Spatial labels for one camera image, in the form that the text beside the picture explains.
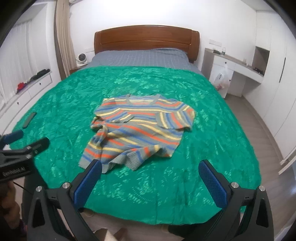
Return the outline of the person's left hand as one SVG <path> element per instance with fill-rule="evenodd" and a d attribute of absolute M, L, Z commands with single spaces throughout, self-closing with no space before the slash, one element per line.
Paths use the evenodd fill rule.
<path fill-rule="evenodd" d="M 13 181 L 7 183 L 8 192 L 1 201 L 1 207 L 6 214 L 4 219 L 11 229 L 15 229 L 20 224 L 20 206 L 16 202 L 16 189 Z"/>

